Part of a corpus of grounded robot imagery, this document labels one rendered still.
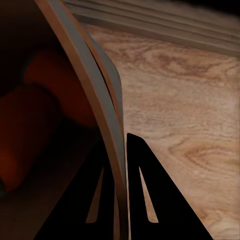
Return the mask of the trash can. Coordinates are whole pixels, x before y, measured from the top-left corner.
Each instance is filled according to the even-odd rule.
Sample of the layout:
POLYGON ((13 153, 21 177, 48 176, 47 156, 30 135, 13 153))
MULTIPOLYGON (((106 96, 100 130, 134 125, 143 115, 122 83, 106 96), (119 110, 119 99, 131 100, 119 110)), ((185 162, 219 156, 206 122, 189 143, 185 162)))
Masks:
MULTIPOLYGON (((65 114, 23 181, 0 197, 0 240, 33 240, 100 138, 114 179, 113 240, 129 240, 122 82, 119 72, 60 0, 0 0, 0 99, 21 86, 32 51, 69 59, 99 126, 65 114)), ((86 223, 97 221, 102 168, 86 223)))

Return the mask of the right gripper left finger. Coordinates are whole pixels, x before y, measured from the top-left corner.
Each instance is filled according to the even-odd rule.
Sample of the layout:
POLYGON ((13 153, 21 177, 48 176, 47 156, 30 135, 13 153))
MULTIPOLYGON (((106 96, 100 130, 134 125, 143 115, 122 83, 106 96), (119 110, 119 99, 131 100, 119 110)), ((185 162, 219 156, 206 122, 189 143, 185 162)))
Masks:
POLYGON ((114 240, 115 182, 100 138, 33 240, 114 240), (86 223, 102 168, 97 221, 86 223))

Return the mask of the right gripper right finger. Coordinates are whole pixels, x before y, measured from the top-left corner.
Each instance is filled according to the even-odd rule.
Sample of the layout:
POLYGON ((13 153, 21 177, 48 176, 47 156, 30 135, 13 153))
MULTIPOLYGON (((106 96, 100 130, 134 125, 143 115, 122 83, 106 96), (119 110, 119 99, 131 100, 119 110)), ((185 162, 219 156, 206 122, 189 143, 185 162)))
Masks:
POLYGON ((126 138, 131 240, 213 240, 147 143, 126 138), (148 220, 140 170, 158 223, 148 220))

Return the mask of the can of soda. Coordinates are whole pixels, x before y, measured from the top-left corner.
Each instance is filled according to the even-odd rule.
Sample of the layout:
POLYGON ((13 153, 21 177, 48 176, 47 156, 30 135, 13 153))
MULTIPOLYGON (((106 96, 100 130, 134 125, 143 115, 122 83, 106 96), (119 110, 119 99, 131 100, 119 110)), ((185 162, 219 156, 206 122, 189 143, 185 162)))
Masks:
POLYGON ((25 59, 19 73, 21 85, 36 85, 48 91, 60 105, 61 115, 99 129, 83 86, 70 62, 52 48, 42 47, 25 59))
POLYGON ((0 98, 0 197, 20 185, 60 121, 60 105, 39 86, 0 98))

